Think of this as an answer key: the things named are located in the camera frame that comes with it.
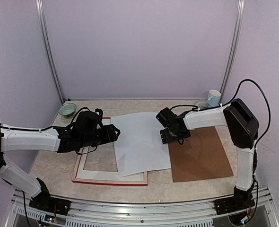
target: metal pole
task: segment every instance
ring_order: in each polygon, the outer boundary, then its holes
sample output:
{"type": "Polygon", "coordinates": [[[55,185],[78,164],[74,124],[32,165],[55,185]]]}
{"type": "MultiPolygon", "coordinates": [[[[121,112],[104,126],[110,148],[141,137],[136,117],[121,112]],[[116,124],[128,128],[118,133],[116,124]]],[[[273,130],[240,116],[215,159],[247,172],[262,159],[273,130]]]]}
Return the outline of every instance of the metal pole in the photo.
{"type": "Polygon", "coordinates": [[[57,74],[57,71],[56,71],[56,68],[54,65],[50,42],[48,39],[48,32],[47,32],[47,25],[46,25],[45,14],[44,14],[43,0],[35,0],[35,1],[36,1],[37,14],[39,16],[41,32],[42,32],[42,36],[43,36],[43,44],[45,47],[47,60],[48,60],[49,67],[51,70],[52,79],[53,79],[59,100],[60,100],[61,104],[63,104],[65,102],[65,96],[64,96],[63,90],[61,88],[60,80],[59,80],[59,77],[58,77],[58,74],[57,74]]]}
{"type": "Polygon", "coordinates": [[[237,15],[236,15],[236,21],[235,21],[235,27],[234,27],[234,32],[233,32],[233,40],[230,48],[230,53],[228,57],[228,62],[226,65],[225,69],[225,74],[223,81],[221,83],[220,87],[220,92],[221,92],[221,99],[224,96],[224,93],[226,91],[228,81],[230,78],[234,58],[235,58],[235,53],[237,49],[237,44],[238,44],[238,39],[240,35],[240,29],[242,25],[242,20],[243,20],[243,15],[244,15],[244,0],[238,0],[238,7],[237,7],[237,15]]]}

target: paper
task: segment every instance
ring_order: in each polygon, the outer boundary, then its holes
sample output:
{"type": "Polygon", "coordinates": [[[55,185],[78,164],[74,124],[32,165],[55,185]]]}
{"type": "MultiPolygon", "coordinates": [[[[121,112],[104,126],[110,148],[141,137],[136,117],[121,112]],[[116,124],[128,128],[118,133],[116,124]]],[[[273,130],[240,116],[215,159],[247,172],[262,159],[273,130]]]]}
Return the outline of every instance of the paper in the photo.
{"type": "Polygon", "coordinates": [[[121,134],[114,142],[119,177],[171,168],[169,148],[159,131],[157,113],[133,113],[111,118],[121,134]]]}

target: lavender wall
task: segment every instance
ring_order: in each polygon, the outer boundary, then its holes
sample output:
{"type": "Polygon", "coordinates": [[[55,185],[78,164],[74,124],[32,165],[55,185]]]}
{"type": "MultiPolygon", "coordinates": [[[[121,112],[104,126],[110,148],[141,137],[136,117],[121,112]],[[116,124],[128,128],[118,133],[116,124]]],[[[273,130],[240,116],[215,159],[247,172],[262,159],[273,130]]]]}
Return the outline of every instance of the lavender wall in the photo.
{"type": "Polygon", "coordinates": [[[52,0],[44,9],[67,98],[205,98],[220,89],[237,0],[52,0]]]}
{"type": "MultiPolygon", "coordinates": [[[[271,106],[270,131],[258,147],[257,174],[260,183],[269,186],[279,212],[279,1],[246,0],[240,41],[224,96],[226,101],[244,78],[260,84],[271,106]]],[[[260,132],[264,131],[267,109],[258,90],[244,84],[239,96],[259,119],[260,132]]]]}
{"type": "MultiPolygon", "coordinates": [[[[2,123],[45,127],[60,103],[39,30],[35,1],[0,1],[0,119],[2,123]]],[[[29,171],[35,151],[10,158],[29,171]]],[[[14,188],[0,179],[0,226],[14,188]]]]}

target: small bowl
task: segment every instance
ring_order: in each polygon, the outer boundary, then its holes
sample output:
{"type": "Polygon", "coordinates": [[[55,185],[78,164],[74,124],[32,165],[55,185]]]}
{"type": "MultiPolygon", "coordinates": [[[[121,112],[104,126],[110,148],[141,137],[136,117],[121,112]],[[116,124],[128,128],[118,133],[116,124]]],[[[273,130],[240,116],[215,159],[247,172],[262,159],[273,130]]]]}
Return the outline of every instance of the small bowl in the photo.
{"type": "Polygon", "coordinates": [[[59,109],[59,114],[63,117],[71,117],[76,111],[77,106],[73,103],[66,103],[59,109]]]}

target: wire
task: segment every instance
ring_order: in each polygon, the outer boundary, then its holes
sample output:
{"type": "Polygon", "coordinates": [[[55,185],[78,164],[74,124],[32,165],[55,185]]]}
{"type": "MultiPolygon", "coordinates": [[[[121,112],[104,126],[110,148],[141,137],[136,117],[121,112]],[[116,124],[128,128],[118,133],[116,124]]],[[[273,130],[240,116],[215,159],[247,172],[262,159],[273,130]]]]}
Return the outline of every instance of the wire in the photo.
{"type": "Polygon", "coordinates": [[[252,80],[252,79],[244,79],[244,80],[242,80],[242,81],[238,84],[237,90],[236,90],[234,96],[231,98],[231,100],[230,100],[229,102],[223,104],[223,106],[228,105],[229,103],[231,103],[231,102],[235,99],[235,97],[236,97],[236,95],[237,95],[237,93],[238,93],[238,91],[239,91],[239,88],[240,88],[241,84],[244,83],[244,82],[246,82],[246,81],[249,81],[249,82],[251,82],[251,83],[253,83],[253,84],[256,85],[256,87],[260,90],[260,92],[261,92],[261,94],[262,94],[262,96],[263,96],[263,98],[264,98],[264,101],[265,101],[266,104],[267,104],[267,108],[268,108],[268,115],[269,115],[268,126],[267,126],[266,130],[264,131],[264,133],[257,139],[257,141],[256,141],[256,143],[255,143],[255,145],[254,145],[254,149],[256,149],[257,143],[258,143],[258,142],[262,139],[262,137],[268,132],[268,130],[269,130],[269,128],[270,128],[270,124],[271,124],[271,109],[270,109],[270,105],[269,105],[268,99],[267,99],[265,93],[263,92],[262,88],[261,88],[254,80],[252,80]]]}
{"type": "Polygon", "coordinates": [[[175,106],[171,107],[170,110],[173,110],[173,109],[175,109],[175,108],[177,108],[177,107],[182,107],[182,106],[193,107],[193,108],[192,108],[192,111],[198,109],[198,106],[196,106],[196,105],[175,105],[175,106]]]}
{"type": "Polygon", "coordinates": [[[256,210],[257,210],[259,185],[258,185],[258,181],[257,181],[257,179],[256,179],[256,177],[254,175],[253,175],[253,178],[254,178],[254,181],[256,182],[256,185],[257,185],[257,189],[256,189],[256,204],[255,204],[255,209],[254,209],[253,214],[250,216],[250,219],[247,222],[245,222],[245,224],[248,224],[252,220],[252,218],[254,217],[254,215],[256,213],[256,210]]]}
{"type": "Polygon", "coordinates": [[[44,128],[44,129],[24,129],[24,128],[11,128],[11,127],[5,127],[5,126],[2,126],[0,125],[0,129],[7,129],[7,130],[16,130],[16,131],[46,131],[50,128],[53,128],[54,126],[51,125],[51,126],[48,126],[47,128],[44,128]]]}
{"type": "Polygon", "coordinates": [[[77,112],[76,112],[76,114],[73,116],[73,118],[72,118],[72,120],[71,120],[71,122],[70,122],[70,124],[72,124],[73,123],[73,121],[74,121],[74,119],[76,118],[76,116],[79,114],[79,112],[81,112],[82,110],[89,110],[89,108],[88,107],[82,107],[82,108],[80,108],[77,112]]]}
{"type": "Polygon", "coordinates": [[[77,155],[86,155],[86,154],[89,154],[89,153],[91,153],[91,152],[96,151],[97,147],[98,147],[98,146],[96,146],[94,150],[89,151],[89,152],[87,152],[87,153],[79,153],[79,152],[77,152],[77,151],[75,151],[75,153],[77,153],[77,155]]]}
{"type": "Polygon", "coordinates": [[[26,216],[26,221],[27,221],[27,224],[29,227],[32,227],[30,222],[29,222],[29,219],[28,219],[28,215],[27,215],[27,210],[26,210],[26,200],[25,200],[25,192],[22,191],[23,193],[23,200],[24,200],[24,211],[25,211],[25,216],[26,216]]]}

